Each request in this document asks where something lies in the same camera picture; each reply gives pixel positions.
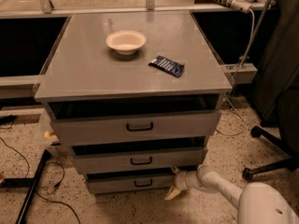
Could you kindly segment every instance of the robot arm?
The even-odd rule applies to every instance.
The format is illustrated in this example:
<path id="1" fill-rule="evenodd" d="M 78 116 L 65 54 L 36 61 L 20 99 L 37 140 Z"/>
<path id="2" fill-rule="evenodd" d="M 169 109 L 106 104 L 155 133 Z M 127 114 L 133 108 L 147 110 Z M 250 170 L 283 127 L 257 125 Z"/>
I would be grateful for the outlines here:
<path id="1" fill-rule="evenodd" d="M 298 216 L 281 194 L 263 183 L 251 183 L 241 189 L 202 165 L 197 171 L 178 171 L 165 199 L 171 200 L 187 189 L 218 191 L 238 210 L 238 224 L 299 224 Z"/>

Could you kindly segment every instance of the cabinet top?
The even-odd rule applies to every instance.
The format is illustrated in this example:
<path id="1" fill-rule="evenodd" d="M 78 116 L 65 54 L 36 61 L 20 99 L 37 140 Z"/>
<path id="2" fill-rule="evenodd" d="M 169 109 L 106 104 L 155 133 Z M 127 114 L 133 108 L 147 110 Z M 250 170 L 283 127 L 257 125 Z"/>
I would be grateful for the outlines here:
<path id="1" fill-rule="evenodd" d="M 119 30 L 147 42 L 123 56 L 106 45 Z M 149 66 L 162 55 L 185 63 L 180 78 Z M 40 102 L 223 93 L 231 89 L 189 11 L 73 15 L 36 93 Z"/>

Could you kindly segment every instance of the caster wheel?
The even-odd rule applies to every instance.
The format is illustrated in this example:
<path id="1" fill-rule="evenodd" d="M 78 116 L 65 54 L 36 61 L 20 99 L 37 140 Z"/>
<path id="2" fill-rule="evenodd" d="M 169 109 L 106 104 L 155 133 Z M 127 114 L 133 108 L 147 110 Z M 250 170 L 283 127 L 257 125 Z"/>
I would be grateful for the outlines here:
<path id="1" fill-rule="evenodd" d="M 262 132 L 263 132 L 263 130 L 260 127 L 254 126 L 251 129 L 251 136 L 255 137 L 255 138 L 258 138 L 258 137 L 260 137 L 262 135 Z"/>
<path id="2" fill-rule="evenodd" d="M 250 173 L 250 168 L 245 168 L 242 176 L 245 180 L 250 181 L 253 178 L 253 175 Z"/>

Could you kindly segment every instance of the black metal pole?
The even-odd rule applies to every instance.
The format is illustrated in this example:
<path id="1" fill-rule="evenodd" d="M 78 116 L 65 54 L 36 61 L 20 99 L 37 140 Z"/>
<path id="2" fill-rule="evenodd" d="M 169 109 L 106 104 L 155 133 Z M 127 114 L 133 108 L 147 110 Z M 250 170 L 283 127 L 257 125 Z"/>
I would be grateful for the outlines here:
<path id="1" fill-rule="evenodd" d="M 26 223 L 26 216 L 27 212 L 29 210 L 29 207 L 31 205 L 31 201 L 33 200 L 36 192 L 36 187 L 39 183 L 40 177 L 43 173 L 44 167 L 46 165 L 47 160 L 51 157 L 51 154 L 45 149 L 43 156 L 41 157 L 41 160 L 38 164 L 38 167 L 36 169 L 35 177 L 33 178 L 33 183 L 31 187 L 29 188 L 26 198 L 24 200 L 24 203 L 22 204 L 21 211 L 19 213 L 18 219 L 16 221 L 16 224 L 25 224 Z"/>

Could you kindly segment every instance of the open drawer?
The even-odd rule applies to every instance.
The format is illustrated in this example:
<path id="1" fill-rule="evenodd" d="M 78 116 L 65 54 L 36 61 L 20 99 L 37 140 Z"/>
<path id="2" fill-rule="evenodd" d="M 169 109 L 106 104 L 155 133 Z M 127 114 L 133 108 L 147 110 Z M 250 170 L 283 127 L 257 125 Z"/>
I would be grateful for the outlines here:
<path id="1" fill-rule="evenodd" d="M 174 177 L 170 168 L 95 174 L 87 175 L 86 186 L 91 194 L 170 188 Z"/>
<path id="2" fill-rule="evenodd" d="M 88 119 L 53 120 L 65 146 L 157 140 L 212 135 L 219 111 L 178 112 Z"/>
<path id="3" fill-rule="evenodd" d="M 205 138 L 180 138 L 73 147 L 79 174 L 187 166 L 202 163 Z"/>

